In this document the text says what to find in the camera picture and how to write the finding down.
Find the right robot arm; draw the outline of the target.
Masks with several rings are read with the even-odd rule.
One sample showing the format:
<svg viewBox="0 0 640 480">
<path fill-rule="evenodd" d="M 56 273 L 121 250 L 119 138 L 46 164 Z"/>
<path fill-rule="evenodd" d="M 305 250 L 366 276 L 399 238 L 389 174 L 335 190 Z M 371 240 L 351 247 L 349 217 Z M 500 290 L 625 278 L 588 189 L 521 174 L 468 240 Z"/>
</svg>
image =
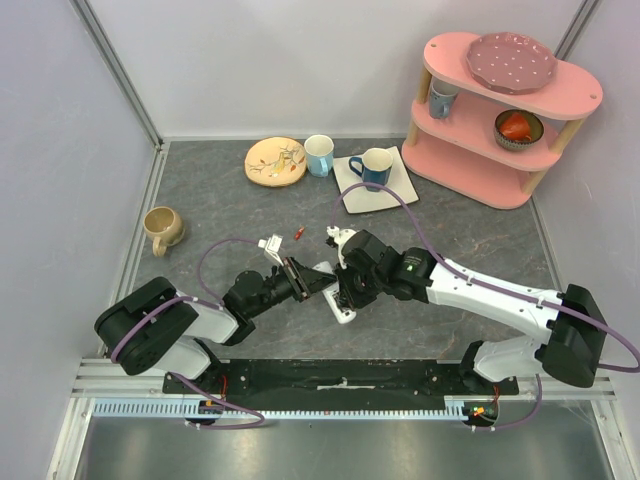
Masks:
<svg viewBox="0 0 640 480">
<path fill-rule="evenodd" d="M 341 308 L 362 309 L 384 293 L 400 301 L 455 307 L 519 331 L 509 340 L 469 345 L 457 371 L 465 391 L 477 394 L 508 377 L 539 373 L 573 387 L 593 385 L 605 320 L 586 288 L 530 288 L 439 261 L 423 248 L 399 253 L 366 230 L 330 227 L 327 233 L 338 253 Z"/>
</svg>

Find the white remote control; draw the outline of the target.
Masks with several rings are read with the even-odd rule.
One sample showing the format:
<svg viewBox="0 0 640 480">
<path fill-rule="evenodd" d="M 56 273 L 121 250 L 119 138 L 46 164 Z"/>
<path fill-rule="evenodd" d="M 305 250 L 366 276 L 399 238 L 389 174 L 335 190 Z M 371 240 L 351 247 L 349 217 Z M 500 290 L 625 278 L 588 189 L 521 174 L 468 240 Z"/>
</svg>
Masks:
<svg viewBox="0 0 640 480">
<path fill-rule="evenodd" d="M 332 274 L 337 278 L 333 284 L 322 290 L 322 294 L 339 324 L 345 325 L 353 321 L 357 313 L 349 303 L 346 288 L 341 286 L 340 278 L 345 271 L 342 265 L 340 263 L 332 265 L 328 261 L 323 261 L 316 264 L 313 269 L 321 273 Z"/>
</svg>

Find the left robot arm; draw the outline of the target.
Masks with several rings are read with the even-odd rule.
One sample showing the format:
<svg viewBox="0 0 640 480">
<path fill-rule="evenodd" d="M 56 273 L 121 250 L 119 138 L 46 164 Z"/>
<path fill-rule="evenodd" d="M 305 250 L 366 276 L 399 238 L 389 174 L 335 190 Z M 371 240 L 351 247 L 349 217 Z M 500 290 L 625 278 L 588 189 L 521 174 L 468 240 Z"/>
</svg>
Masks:
<svg viewBox="0 0 640 480">
<path fill-rule="evenodd" d="M 303 302 L 336 282 L 332 272 L 287 257 L 268 276 L 241 272 L 222 302 L 214 304 L 156 277 L 104 311 L 94 330 L 126 374 L 152 368 L 176 372 L 196 392 L 208 393 L 220 378 L 213 344 L 241 343 L 255 330 L 254 318 L 288 299 Z"/>
</svg>

